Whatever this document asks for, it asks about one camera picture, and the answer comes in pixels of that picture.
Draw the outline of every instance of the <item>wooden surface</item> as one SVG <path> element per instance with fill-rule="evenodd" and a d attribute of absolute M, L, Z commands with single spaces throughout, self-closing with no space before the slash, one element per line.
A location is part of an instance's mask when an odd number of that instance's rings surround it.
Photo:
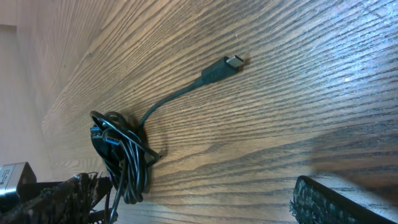
<path fill-rule="evenodd" d="M 149 118 L 149 144 L 166 155 L 144 203 L 121 203 L 119 221 L 292 223 L 299 175 L 398 221 L 397 7 L 19 0 L 18 41 L 54 179 L 103 170 L 91 110 L 140 118 L 237 54 L 240 74 Z"/>
<path fill-rule="evenodd" d="M 0 25 L 17 25 L 16 0 L 0 0 Z"/>
<path fill-rule="evenodd" d="M 16 28 L 0 25 L 0 166 L 29 161 L 39 181 L 51 180 L 40 117 L 28 86 Z"/>

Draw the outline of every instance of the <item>black cable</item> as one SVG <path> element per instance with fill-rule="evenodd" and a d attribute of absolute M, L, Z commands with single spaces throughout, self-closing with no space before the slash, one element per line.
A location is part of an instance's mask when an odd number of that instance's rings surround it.
<path fill-rule="evenodd" d="M 136 128 L 117 112 L 112 111 L 105 115 L 96 111 L 90 113 L 95 124 L 90 129 L 91 141 L 103 159 L 113 186 L 117 189 L 109 223 L 113 223 L 115 220 L 122 194 L 125 203 L 134 204 L 143 200 L 142 192 L 147 188 L 149 181 L 148 168 L 159 160 L 158 153 L 147 146 L 148 143 L 142 136 L 148 117 L 157 108 L 184 93 L 238 73 L 239 66 L 242 64 L 243 60 L 238 56 L 223 57 L 218 60 L 204 69 L 201 76 L 191 85 L 158 101 L 145 113 Z M 145 154 L 150 155 L 152 160 L 146 162 Z M 105 204 L 109 206 L 109 197 L 106 197 L 106 200 Z"/>

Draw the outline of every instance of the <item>usb cable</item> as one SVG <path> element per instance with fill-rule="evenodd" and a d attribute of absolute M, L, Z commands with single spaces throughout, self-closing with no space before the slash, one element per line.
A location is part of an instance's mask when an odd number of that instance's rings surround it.
<path fill-rule="evenodd" d="M 97 111 L 90 113 L 94 126 L 90 128 L 91 142 L 96 152 L 101 156 L 108 171 L 109 178 L 115 189 L 116 196 L 108 218 L 109 194 L 105 202 L 105 221 L 113 223 L 120 198 L 123 194 L 125 203 L 141 202 L 142 192 L 148 184 L 148 168 L 159 160 L 159 155 L 145 142 L 144 124 L 148 117 L 163 104 L 176 99 L 203 85 L 220 81 L 239 72 L 244 61 L 238 56 L 223 57 L 205 68 L 191 85 L 182 88 L 161 99 L 152 106 L 139 121 L 138 126 L 130 125 L 117 112 L 105 115 Z"/>

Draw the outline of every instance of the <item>black plug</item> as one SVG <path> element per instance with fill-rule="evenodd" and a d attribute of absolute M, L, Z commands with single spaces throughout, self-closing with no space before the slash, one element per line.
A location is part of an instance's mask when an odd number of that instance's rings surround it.
<path fill-rule="evenodd" d="M 196 85 L 207 85 L 228 78 L 239 72 L 244 60 L 238 56 L 223 57 L 201 71 L 201 76 L 195 80 Z"/>

